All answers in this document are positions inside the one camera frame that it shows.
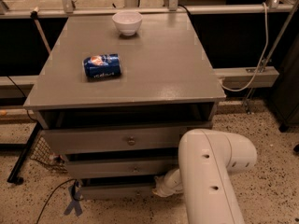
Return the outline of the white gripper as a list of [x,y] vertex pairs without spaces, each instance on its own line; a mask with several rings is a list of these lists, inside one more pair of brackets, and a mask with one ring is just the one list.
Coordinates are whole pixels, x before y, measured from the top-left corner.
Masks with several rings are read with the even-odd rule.
[[169,175],[155,176],[155,188],[152,193],[159,197],[168,197],[175,193],[174,186],[170,181]]

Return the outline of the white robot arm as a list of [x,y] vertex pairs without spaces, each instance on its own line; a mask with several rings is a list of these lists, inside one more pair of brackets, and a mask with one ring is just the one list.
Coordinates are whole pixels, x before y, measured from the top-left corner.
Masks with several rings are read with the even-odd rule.
[[182,193],[189,224],[245,224],[230,175],[250,170],[256,161],[247,137],[194,129],[180,138],[178,167],[155,178],[153,193]]

